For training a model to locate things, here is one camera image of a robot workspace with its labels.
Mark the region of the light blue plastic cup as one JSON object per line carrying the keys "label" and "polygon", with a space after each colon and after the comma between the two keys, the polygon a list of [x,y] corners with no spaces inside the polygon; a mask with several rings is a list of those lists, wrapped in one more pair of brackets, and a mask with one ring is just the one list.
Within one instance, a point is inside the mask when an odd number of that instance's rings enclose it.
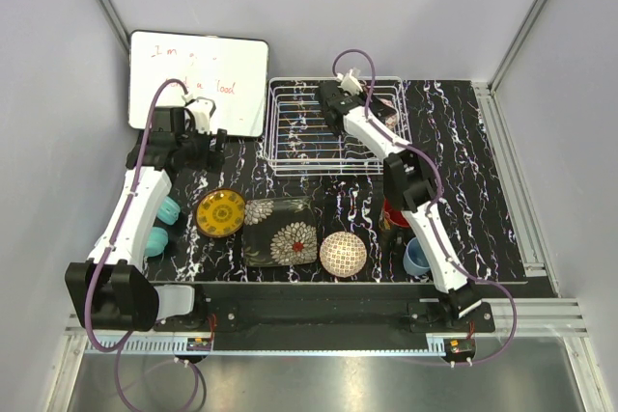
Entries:
{"label": "light blue plastic cup", "polygon": [[411,239],[406,246],[403,265],[406,273],[410,276],[422,276],[431,270],[416,237]]}

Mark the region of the red black mug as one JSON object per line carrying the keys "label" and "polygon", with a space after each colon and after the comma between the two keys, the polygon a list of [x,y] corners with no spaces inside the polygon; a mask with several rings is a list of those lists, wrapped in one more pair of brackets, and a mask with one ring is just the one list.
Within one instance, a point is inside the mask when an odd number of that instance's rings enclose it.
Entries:
{"label": "red black mug", "polygon": [[379,215],[379,245],[384,254],[389,254],[392,248],[406,248],[407,243],[414,238],[414,233],[402,213],[395,210],[387,201]]}

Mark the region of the black floral square plate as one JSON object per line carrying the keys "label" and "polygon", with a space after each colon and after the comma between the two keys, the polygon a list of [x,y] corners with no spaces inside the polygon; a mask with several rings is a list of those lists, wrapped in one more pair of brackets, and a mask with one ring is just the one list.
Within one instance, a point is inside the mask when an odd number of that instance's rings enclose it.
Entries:
{"label": "black floral square plate", "polygon": [[242,227],[247,267],[312,263],[318,255],[317,222],[310,197],[248,201]]}

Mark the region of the blue patterned bowl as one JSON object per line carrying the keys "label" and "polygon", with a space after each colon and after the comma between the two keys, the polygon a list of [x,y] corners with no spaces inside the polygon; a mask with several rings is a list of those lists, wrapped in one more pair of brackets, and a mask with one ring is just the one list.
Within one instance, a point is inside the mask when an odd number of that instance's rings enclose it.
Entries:
{"label": "blue patterned bowl", "polygon": [[380,105],[378,106],[378,118],[379,120],[391,131],[395,131],[399,122],[399,112],[395,104],[386,98],[379,99]]}

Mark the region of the white wire dish rack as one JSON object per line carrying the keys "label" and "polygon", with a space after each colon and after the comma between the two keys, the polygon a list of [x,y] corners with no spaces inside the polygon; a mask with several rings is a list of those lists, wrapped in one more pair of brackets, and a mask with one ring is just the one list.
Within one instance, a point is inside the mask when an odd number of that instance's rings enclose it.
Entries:
{"label": "white wire dish rack", "polygon": [[315,100],[322,78],[268,83],[262,158],[278,177],[370,176],[382,163],[350,135],[328,128]]}

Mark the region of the yellow patterned small plate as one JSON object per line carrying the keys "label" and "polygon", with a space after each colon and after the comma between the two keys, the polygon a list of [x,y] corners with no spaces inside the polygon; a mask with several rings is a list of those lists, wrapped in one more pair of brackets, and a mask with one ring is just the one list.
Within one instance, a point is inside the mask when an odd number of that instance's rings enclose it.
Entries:
{"label": "yellow patterned small plate", "polygon": [[218,188],[209,192],[196,206],[198,231],[211,238],[223,238],[236,233],[244,223],[245,200],[239,192]]}

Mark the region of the red white patterned bowl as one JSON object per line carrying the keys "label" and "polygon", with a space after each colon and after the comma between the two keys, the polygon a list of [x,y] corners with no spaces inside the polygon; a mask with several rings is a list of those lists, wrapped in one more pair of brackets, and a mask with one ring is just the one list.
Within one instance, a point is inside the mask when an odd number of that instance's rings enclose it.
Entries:
{"label": "red white patterned bowl", "polygon": [[337,278],[356,275],[365,265],[367,250],[353,233],[337,232],[323,240],[319,252],[324,270]]}

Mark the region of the teal cat ear headphones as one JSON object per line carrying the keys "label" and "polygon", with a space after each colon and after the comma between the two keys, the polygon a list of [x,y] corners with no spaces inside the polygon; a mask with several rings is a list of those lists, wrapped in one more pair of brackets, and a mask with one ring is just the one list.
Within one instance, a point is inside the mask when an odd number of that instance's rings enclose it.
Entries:
{"label": "teal cat ear headphones", "polygon": [[112,214],[107,228],[98,239],[89,259],[99,262],[111,247],[107,263],[127,261],[140,264],[144,258],[160,255],[169,242],[168,226],[180,218],[181,208],[169,196],[144,193],[125,194]]}

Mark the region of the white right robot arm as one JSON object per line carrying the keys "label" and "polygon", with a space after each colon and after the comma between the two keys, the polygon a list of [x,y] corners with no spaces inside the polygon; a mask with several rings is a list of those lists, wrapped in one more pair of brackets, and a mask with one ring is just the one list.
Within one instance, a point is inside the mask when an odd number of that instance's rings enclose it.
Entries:
{"label": "white right robot arm", "polygon": [[348,91],[334,80],[318,85],[315,100],[336,135],[360,141],[382,163],[384,197],[411,227],[430,266],[438,291],[438,319],[460,331],[481,304],[473,278],[464,270],[441,222],[438,200],[443,194],[431,158],[390,130],[366,105],[362,90]]}

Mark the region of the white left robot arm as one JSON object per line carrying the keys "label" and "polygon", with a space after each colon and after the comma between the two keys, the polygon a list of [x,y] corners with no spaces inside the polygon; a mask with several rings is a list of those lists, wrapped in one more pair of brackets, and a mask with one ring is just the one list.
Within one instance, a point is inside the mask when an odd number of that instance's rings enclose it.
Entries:
{"label": "white left robot arm", "polygon": [[201,329],[209,308],[190,286],[152,284],[147,258],[163,253],[168,227],[181,208],[170,192],[184,169],[218,171],[227,132],[211,130],[213,100],[199,97],[185,107],[157,107],[149,133],[140,133],[126,157],[119,201],[89,257],[65,273],[80,324],[93,330],[149,331],[174,317],[186,330]]}

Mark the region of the white whiteboard with red writing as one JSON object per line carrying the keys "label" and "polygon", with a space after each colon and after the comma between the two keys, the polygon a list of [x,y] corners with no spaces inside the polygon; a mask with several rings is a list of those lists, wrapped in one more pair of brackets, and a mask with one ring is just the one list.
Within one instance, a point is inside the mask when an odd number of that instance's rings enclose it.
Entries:
{"label": "white whiteboard with red writing", "polygon": [[145,127],[153,96],[178,79],[193,97],[215,104],[211,131],[256,138],[264,130],[269,46],[266,41],[134,31],[130,35],[128,123]]}

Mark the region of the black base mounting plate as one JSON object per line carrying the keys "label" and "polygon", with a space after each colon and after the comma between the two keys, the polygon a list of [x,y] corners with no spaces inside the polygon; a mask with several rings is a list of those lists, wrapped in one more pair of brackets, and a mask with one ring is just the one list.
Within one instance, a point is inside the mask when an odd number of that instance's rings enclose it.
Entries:
{"label": "black base mounting plate", "polygon": [[202,298],[192,313],[169,316],[155,329],[163,332],[238,333],[256,326],[385,325],[413,333],[491,334],[491,306],[481,304],[461,319],[446,314],[438,301],[402,298]]}

